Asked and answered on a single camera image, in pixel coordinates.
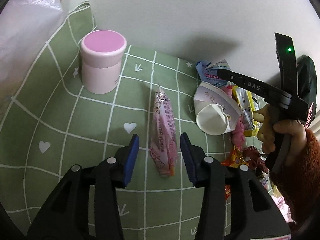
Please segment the right hand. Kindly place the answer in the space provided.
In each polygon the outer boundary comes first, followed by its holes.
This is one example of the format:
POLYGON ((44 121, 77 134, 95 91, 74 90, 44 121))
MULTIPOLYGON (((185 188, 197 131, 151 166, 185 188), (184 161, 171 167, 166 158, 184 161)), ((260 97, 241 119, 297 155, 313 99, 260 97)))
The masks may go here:
POLYGON ((305 127, 296 120, 282 120, 273 125, 271 122, 270 109, 270 105, 267 104, 253 113, 254 119, 262 123, 257 138, 263 143, 263 152, 270 154, 276 149, 274 144, 275 132, 291 135, 290 150, 285 159, 285 165, 291 166, 307 145, 305 127))

